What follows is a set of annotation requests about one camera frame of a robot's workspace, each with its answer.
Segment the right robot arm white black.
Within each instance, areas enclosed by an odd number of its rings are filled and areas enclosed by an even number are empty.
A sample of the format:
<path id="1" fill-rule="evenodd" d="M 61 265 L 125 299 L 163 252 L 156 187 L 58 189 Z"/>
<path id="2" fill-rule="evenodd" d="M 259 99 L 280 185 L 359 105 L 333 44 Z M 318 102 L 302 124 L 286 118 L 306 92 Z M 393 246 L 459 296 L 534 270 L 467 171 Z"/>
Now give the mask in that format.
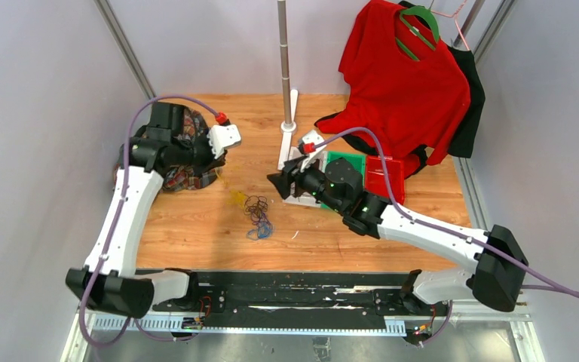
<path id="1" fill-rule="evenodd" d="M 511 230 L 500 225 L 489 231 L 471 229 L 416 213 L 367 191 L 361 174 L 343 158 L 325 170 L 302 169 L 306 159 L 287 161 L 282 171 L 267 176 L 283 199 L 308 193 L 358 235 L 402 241 L 457 265 L 445 271 L 411 271 L 400 290 L 408 313 L 457 299 L 475 299 L 496 311 L 515 309 L 528 260 Z"/>

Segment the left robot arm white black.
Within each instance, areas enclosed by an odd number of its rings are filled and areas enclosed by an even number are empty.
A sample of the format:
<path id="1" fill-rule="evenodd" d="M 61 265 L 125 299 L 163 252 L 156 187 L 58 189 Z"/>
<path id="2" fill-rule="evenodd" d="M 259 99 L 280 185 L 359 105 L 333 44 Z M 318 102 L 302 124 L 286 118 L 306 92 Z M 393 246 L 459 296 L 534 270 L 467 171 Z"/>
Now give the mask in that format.
<path id="1" fill-rule="evenodd" d="M 179 188 L 180 178 L 206 179 L 225 165 L 242 140 L 236 124 L 213 111 L 208 125 L 195 110 L 159 99 L 149 120 L 131 129 L 120 148 L 113 199 L 103 228 L 83 267 L 71 268 L 66 286 L 82 309 L 143 318 L 153 306 L 172 302 L 182 311 L 201 301 L 197 273 L 181 268 L 139 275 L 136 261 L 149 211 L 158 194 Z"/>

